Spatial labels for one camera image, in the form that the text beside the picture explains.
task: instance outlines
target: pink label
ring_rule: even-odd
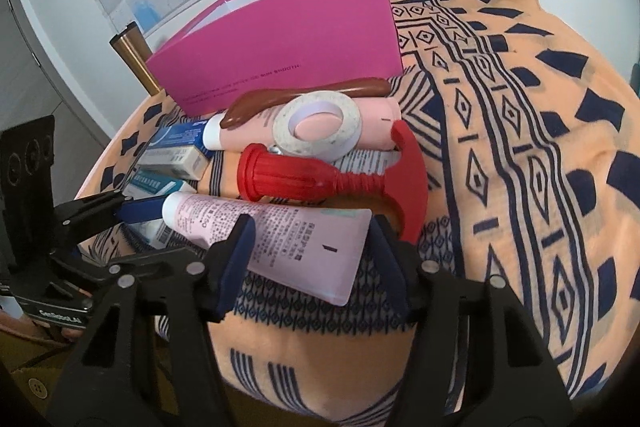
[[[175,230],[203,248],[226,239],[240,214],[255,219],[249,270],[344,306],[349,300],[371,211],[248,203],[178,194]]]

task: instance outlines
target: masking tape roll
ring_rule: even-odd
[[[336,132],[314,141],[301,140],[294,135],[300,122],[321,112],[342,119]],[[334,162],[349,153],[356,147],[361,133],[362,117],[358,106],[337,91],[303,94],[287,103],[273,122],[273,138],[284,155],[318,158],[325,162]]]

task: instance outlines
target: pink box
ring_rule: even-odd
[[[212,4],[147,61],[189,116],[253,89],[402,73],[389,0],[256,0],[207,23],[233,1]]]

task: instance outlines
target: patterned blanket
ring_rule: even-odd
[[[459,277],[505,277],[570,396],[595,389],[640,319],[638,98],[538,0],[390,1],[405,66],[390,79],[392,96],[430,185],[420,255]],[[80,196],[122,187],[157,128],[177,121],[186,117],[164,93],[145,102]],[[236,197],[238,157],[215,153],[198,191]],[[144,248],[123,227],[86,247],[102,263]],[[169,327],[158,320],[161,334]],[[389,413],[413,330],[389,308],[365,252],[345,307],[248,273],[210,334],[223,377],[241,391],[368,427]],[[464,383],[465,339],[461,328],[449,410]]]

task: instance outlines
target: door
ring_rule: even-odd
[[[51,84],[24,39],[9,0],[0,0],[0,128],[54,115],[54,204],[72,200],[104,149]]]

